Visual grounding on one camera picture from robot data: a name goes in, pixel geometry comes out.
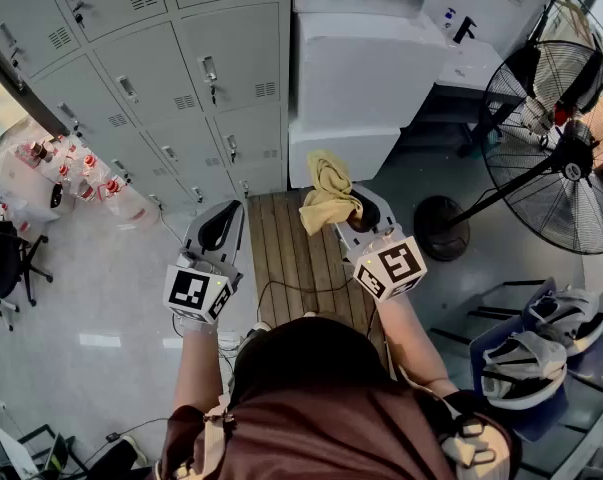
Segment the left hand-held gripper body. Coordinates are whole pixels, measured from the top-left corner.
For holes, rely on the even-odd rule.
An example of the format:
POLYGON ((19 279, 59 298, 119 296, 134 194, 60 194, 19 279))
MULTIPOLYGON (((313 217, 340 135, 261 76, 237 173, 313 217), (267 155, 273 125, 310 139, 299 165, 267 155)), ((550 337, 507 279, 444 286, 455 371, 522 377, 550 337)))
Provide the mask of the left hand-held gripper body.
MULTIPOLYGON (((206 211, 190 223, 177 260, 166 272, 163 304, 184 325, 216 324, 243 277, 235 267, 240 248, 237 252, 214 252, 199 245, 199 228, 206 211)), ((242 205, 242 234, 244 220, 242 205)))

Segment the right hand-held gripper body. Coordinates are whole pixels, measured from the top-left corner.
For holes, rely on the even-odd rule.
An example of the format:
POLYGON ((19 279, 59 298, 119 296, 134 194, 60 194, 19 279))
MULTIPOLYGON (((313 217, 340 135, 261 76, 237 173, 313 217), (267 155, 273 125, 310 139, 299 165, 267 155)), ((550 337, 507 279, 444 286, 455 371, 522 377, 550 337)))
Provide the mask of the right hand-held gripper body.
POLYGON ((363 186, 355 186, 353 196, 354 191, 377 205, 379 224, 367 233, 354 232, 348 220, 333 228, 353 278, 375 301, 383 302, 414 288, 427 268, 415 238, 404 235, 388 203, 363 186))

